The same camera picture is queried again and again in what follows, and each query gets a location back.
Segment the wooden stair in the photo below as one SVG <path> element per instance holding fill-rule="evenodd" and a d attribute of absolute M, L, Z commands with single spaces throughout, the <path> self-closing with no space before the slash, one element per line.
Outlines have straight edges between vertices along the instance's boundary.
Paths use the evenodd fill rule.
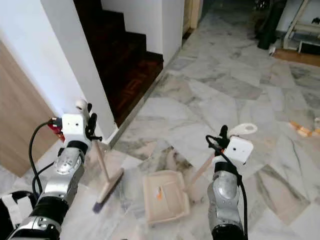
<path fill-rule="evenodd" d="M 145 34 L 126 32 L 123 13 L 73 0 L 115 122 L 120 126 L 163 69 Z"/>

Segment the black cable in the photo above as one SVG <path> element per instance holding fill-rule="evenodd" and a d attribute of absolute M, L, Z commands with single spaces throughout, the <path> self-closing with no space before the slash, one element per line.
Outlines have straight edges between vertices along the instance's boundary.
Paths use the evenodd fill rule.
<path fill-rule="evenodd" d="M 37 173 L 37 169 L 36 169 L 36 166 L 35 166 L 34 159 L 32 157 L 32 145 L 34 143 L 35 136 L 36 136 L 37 132 L 39 131 L 39 129 L 42 128 L 43 126 L 47 125 L 47 124 L 50 124 L 50 123 L 51 123 L 51 120 L 50 121 L 46 121 L 44 123 L 41 123 L 39 126 L 37 126 L 36 129 L 34 130 L 32 136 L 31 136 L 31 139 L 30 139 L 30 142 L 29 142 L 29 161 L 30 161 L 30 165 L 31 165 L 33 174 L 35 176 L 35 180 L 36 180 L 36 182 L 38 184 L 38 188 L 39 188 L 40 194 L 42 193 L 42 186 L 41 186 L 41 181 L 40 181 L 39 175 Z M 36 196 L 37 192 L 36 192 L 36 188 L 34 186 L 32 186 L 32 191 L 33 191 L 33 194 Z"/>
<path fill-rule="evenodd" d="M 242 190 L 243 197 L 243 211 L 244 211 L 244 238 L 248 240 L 248 206 L 247 206 L 247 194 L 245 190 L 244 183 L 240 181 L 240 187 Z"/>
<path fill-rule="evenodd" d="M 45 171 L 45 170 L 47 170 L 48 168 L 50 168 L 53 164 L 54 164 L 55 162 L 52 162 L 52 163 L 50 163 L 49 165 L 47 165 L 47 166 L 45 166 L 44 168 L 42 168 L 39 172 L 37 172 L 37 174 L 36 175 L 34 175 L 34 177 L 33 177 L 33 179 L 32 179 L 32 191 L 34 190 L 34 191 L 36 191 L 36 179 L 37 178 L 39 178 L 39 175 L 43 172 L 43 171 Z M 33 192 L 33 194 L 34 194 L 34 196 L 35 196 L 35 198 L 38 200 L 38 194 L 37 194 L 37 192 Z"/>
<path fill-rule="evenodd" d="M 230 164 L 230 165 L 232 165 L 233 167 L 236 168 L 236 166 L 230 161 L 230 159 L 226 155 L 224 155 L 224 153 L 221 152 L 220 149 L 210 141 L 210 139 L 215 140 L 214 136 L 207 135 L 207 136 L 205 136 L 205 139 L 209 144 L 209 148 L 213 148 L 218 154 L 220 154 L 226 160 L 226 162 L 228 164 Z M 248 202 L 247 202 L 247 194 L 246 194 L 244 183 L 242 181 L 242 176 L 238 173 L 238 171 L 236 171 L 236 175 L 237 175 L 237 178 L 238 178 L 238 183 L 239 183 L 239 185 L 241 187 L 242 197 L 243 197 L 244 238 L 245 238 L 245 240 L 248 240 Z"/>

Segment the dustpan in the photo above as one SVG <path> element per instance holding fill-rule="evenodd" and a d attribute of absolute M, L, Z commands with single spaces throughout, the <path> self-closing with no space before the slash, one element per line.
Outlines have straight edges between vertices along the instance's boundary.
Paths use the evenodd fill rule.
<path fill-rule="evenodd" d="M 177 220 L 190 213 L 188 189 L 211 164 L 212 155 L 196 172 L 188 186 L 179 171 L 162 170 L 143 177 L 145 216 L 148 224 Z"/>

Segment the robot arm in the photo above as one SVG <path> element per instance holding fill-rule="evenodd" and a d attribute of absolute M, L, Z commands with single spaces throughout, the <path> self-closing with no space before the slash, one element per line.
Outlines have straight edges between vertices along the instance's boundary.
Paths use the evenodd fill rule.
<path fill-rule="evenodd" d="M 229 133 L 251 134 L 256 130 L 255 125 L 244 123 Z M 253 145 L 250 141 L 237 136 L 231 136 L 229 139 L 231 134 L 227 132 L 228 127 L 224 125 L 219 134 L 221 137 L 206 136 L 209 148 L 215 149 L 215 158 L 212 160 L 214 173 L 212 183 L 207 189 L 210 203 L 208 210 L 210 232 L 214 240 L 248 240 L 246 192 L 242 176 L 230 159 L 245 164 L 253 150 Z M 238 211 L 239 186 L 244 202 L 244 229 Z"/>
<path fill-rule="evenodd" d="M 91 105 L 77 104 L 78 114 L 62 116 L 65 148 L 60 149 L 54 172 L 28 218 L 9 236 L 8 240 L 58 240 L 61 225 L 71 207 L 84 174 L 84 161 L 91 148 L 97 115 L 89 117 Z"/>

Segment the wooden door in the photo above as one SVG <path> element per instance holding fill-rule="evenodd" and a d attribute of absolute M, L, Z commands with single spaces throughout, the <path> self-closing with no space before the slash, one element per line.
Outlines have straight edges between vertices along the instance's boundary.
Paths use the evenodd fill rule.
<path fill-rule="evenodd" d="M 184 0 L 184 12 L 183 12 L 183 34 L 185 34 L 191 25 L 191 13 L 192 13 L 193 0 Z"/>
<path fill-rule="evenodd" d="M 0 41 L 0 165 L 21 177 L 30 168 L 28 148 L 34 129 L 52 116 L 43 98 Z M 34 160 L 56 140 L 52 131 L 43 127 L 33 144 Z"/>

